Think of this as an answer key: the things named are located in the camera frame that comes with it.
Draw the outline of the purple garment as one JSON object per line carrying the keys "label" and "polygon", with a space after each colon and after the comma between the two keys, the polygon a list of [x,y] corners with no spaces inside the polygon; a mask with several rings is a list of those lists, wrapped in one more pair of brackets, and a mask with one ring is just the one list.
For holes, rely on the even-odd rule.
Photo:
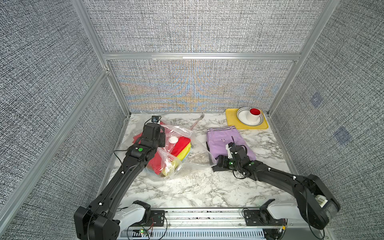
{"label": "purple garment", "polygon": [[211,128],[207,130],[207,141],[218,143],[223,142],[222,145],[226,146],[229,143],[235,143],[236,145],[242,145],[247,148],[247,155],[251,160],[256,160],[257,157],[251,148],[247,145],[246,141],[240,135],[235,126],[223,127],[223,128]]}

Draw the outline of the clear plastic vacuum bag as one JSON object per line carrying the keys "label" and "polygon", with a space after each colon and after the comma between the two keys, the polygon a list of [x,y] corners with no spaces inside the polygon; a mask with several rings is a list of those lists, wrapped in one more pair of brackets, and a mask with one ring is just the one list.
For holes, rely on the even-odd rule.
{"label": "clear plastic vacuum bag", "polygon": [[146,170],[154,181],[183,178],[214,166],[212,154],[197,139],[196,133],[184,126],[171,125],[160,116],[152,116],[150,123],[160,124],[165,134],[163,147],[157,148]]}

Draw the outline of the black trousers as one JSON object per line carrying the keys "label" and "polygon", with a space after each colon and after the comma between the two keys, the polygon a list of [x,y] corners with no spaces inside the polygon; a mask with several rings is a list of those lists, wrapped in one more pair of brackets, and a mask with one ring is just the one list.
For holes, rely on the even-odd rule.
{"label": "black trousers", "polygon": [[228,156],[228,152],[227,152],[227,149],[224,145],[222,145],[223,142],[218,142],[218,143],[211,143],[209,141],[206,141],[206,146],[207,146],[207,149],[208,151],[210,152],[211,156],[210,156],[210,163],[215,166],[217,164],[217,160],[216,158],[219,156],[219,155],[223,155],[223,156]]}

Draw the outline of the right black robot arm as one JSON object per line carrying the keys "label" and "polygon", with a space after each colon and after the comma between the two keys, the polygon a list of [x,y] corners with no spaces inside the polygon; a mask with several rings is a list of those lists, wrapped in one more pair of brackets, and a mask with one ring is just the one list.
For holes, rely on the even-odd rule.
{"label": "right black robot arm", "polygon": [[243,179],[263,182],[283,190],[295,198],[295,203],[269,200],[260,207],[262,217],[273,219],[302,219],[315,229],[323,230],[341,210],[323,181],[315,176],[293,175],[274,169],[263,162],[251,160],[244,146],[230,143],[227,153],[213,160],[213,170],[239,173]]}

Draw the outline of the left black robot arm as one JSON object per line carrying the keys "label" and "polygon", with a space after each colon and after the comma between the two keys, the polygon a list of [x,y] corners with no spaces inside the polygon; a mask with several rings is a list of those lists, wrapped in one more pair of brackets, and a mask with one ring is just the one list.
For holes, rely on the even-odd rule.
{"label": "left black robot arm", "polygon": [[116,240],[121,232],[134,224],[149,220],[150,205],[135,201],[118,211],[120,202],[135,178],[166,143],[165,128],[158,121],[146,123],[142,136],[127,149],[124,161],[102,192],[87,207],[74,214],[77,238],[80,240]]}

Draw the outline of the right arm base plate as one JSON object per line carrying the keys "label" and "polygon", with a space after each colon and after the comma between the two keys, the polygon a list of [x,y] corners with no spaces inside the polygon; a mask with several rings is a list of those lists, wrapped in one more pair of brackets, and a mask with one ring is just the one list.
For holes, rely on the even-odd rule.
{"label": "right arm base plate", "polygon": [[286,221],[285,219],[274,219],[266,211],[260,210],[242,210],[243,218],[245,219],[246,226],[283,226]]}

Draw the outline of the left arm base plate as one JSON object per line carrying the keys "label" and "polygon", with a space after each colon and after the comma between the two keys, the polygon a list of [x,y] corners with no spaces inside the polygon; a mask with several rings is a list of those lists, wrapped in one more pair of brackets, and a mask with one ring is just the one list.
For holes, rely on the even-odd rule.
{"label": "left arm base plate", "polygon": [[132,227],[164,227],[165,226],[165,211],[164,210],[151,210],[148,218],[144,219],[142,223],[135,223]]}

